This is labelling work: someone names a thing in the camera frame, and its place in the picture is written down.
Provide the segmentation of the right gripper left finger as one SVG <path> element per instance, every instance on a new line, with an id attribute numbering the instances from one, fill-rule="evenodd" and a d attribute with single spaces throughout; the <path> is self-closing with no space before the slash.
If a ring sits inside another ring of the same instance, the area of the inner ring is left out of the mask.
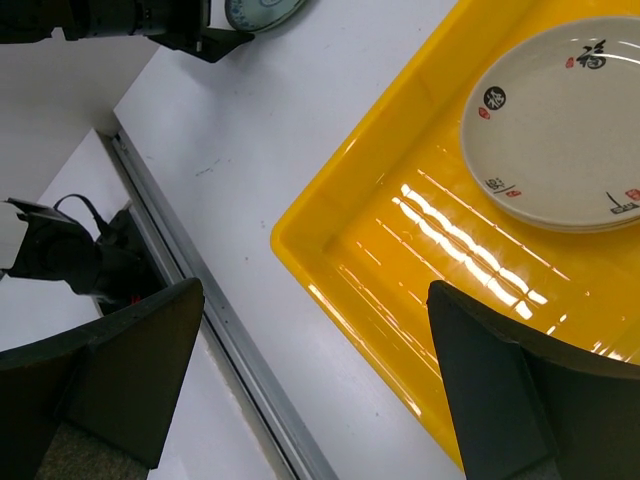
<path id="1" fill-rule="evenodd" d="M 204 312 L 184 280 L 1 354 L 4 479 L 145 479 L 158 467 Z"/>

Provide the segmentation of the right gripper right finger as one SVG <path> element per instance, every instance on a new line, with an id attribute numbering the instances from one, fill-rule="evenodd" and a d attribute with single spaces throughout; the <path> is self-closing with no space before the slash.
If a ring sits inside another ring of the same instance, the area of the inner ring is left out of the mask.
<path id="1" fill-rule="evenodd" d="M 469 479 L 636 479 L 639 368 L 504 316 L 444 281 L 430 328 Z"/>

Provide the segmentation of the cream plate black brushstroke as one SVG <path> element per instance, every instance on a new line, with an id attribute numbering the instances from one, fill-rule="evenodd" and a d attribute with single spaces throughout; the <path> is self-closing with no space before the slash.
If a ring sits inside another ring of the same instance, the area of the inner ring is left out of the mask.
<path id="1" fill-rule="evenodd" d="M 639 21 L 594 17 L 514 47 L 474 86 L 466 167 L 492 201 L 534 220 L 639 217 Z"/>
<path id="2" fill-rule="evenodd" d="M 512 216 L 513 218 L 528 224 L 530 226 L 535 226 L 537 228 L 550 230 L 554 232 L 565 232 L 565 233 L 599 233 L 599 232 L 607 232 L 618 230 L 621 228 L 639 225 L 639 217 L 633 218 L 631 220 L 615 222 L 611 224 L 600 224 L 600 225 L 591 225 L 591 226 L 575 226 L 575 225 L 560 225 L 549 222 L 542 222 L 538 220 L 534 220 L 533 218 L 529 218 L 518 214 L 514 211 L 509 210 L 508 208 L 501 206 L 496 201 L 492 200 L 492 203 L 497 209 L 500 209 L 504 213 Z"/>

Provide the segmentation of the blue white patterned plate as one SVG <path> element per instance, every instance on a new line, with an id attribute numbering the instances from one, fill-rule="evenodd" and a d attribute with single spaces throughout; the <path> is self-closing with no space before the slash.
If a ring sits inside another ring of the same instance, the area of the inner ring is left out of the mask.
<path id="1" fill-rule="evenodd" d="M 306 0 L 227 0 L 225 16 L 231 27 L 247 33 L 271 30 L 288 20 Z"/>

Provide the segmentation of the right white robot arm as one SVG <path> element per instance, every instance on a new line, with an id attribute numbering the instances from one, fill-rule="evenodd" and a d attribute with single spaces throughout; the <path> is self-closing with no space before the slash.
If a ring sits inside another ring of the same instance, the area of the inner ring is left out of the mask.
<path id="1" fill-rule="evenodd" d="M 1 204 L 1 271 L 62 281 L 115 311 L 1 355 L 5 479 L 144 479 L 160 461 L 204 312 L 188 279 L 156 290 L 145 259 L 100 222 Z M 453 286 L 427 310 L 470 479 L 635 479 L 639 369 L 544 335 Z"/>

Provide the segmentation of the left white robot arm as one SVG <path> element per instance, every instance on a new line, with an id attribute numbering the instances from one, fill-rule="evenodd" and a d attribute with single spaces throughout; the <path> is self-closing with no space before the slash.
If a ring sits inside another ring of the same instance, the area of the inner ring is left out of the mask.
<path id="1" fill-rule="evenodd" d="M 56 29 L 67 41 L 143 36 L 171 50 L 215 63 L 255 35 L 207 25 L 209 1 L 2 0 L 1 42 L 28 44 Z"/>

